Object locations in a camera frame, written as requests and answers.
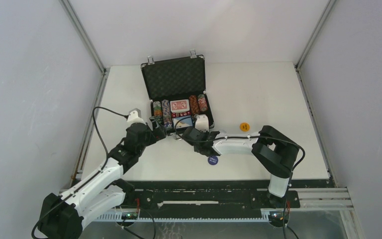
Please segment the blue small blind button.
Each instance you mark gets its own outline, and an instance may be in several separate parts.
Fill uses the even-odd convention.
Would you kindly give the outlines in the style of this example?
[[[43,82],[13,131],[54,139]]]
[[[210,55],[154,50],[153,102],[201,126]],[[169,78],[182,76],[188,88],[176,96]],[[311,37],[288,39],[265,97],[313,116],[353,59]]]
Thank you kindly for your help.
[[[219,159],[218,159],[217,156],[209,156],[208,159],[207,159],[207,161],[208,161],[208,163],[209,163],[210,165],[213,165],[213,166],[214,166],[214,165],[218,164]]]

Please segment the blue white card box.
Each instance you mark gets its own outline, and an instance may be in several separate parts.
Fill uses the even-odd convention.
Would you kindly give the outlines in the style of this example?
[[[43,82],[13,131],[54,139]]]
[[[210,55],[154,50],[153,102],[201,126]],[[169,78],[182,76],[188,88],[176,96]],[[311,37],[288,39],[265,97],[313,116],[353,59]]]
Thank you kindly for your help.
[[[193,126],[193,121],[191,116],[177,117],[173,118],[173,128],[187,128]]]

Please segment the orange big blind button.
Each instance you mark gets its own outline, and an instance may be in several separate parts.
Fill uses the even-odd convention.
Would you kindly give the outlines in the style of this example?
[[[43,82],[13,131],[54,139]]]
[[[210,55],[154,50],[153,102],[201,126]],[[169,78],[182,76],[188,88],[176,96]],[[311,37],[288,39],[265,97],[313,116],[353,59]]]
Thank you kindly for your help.
[[[250,130],[250,125],[246,122],[241,123],[239,127],[243,132],[248,132]]]

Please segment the black aluminium poker case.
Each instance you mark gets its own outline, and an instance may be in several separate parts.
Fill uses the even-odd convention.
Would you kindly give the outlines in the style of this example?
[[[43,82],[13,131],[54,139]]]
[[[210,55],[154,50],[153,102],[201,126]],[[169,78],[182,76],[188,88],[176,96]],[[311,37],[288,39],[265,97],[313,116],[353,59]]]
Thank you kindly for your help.
[[[204,95],[207,110],[203,112],[208,118],[208,127],[213,129],[215,121],[206,94],[205,56],[197,55],[191,50],[191,55],[181,58],[153,61],[149,56],[146,63],[140,65],[148,98],[150,111],[154,113],[153,102],[189,99],[189,96]]]

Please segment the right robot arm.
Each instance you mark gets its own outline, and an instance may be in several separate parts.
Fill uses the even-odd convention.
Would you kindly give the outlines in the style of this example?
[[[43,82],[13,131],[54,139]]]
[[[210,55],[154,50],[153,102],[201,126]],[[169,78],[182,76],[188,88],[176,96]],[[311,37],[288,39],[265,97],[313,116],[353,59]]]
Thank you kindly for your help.
[[[255,133],[240,135],[189,127],[180,138],[204,156],[254,156],[271,174],[267,196],[273,207],[281,207],[287,201],[293,171],[305,158],[305,150],[300,145],[270,125]]]

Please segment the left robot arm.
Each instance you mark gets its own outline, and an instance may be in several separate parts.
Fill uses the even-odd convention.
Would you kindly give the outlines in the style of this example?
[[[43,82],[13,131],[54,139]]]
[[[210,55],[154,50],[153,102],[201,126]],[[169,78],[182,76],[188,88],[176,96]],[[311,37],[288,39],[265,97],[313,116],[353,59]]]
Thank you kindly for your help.
[[[48,239],[78,239],[92,221],[109,209],[131,207],[135,193],[114,182],[138,162],[146,147],[167,136],[165,127],[154,123],[154,129],[143,122],[130,123],[126,136],[90,175],[59,195],[46,196],[31,237],[35,239],[35,232],[40,231]]]

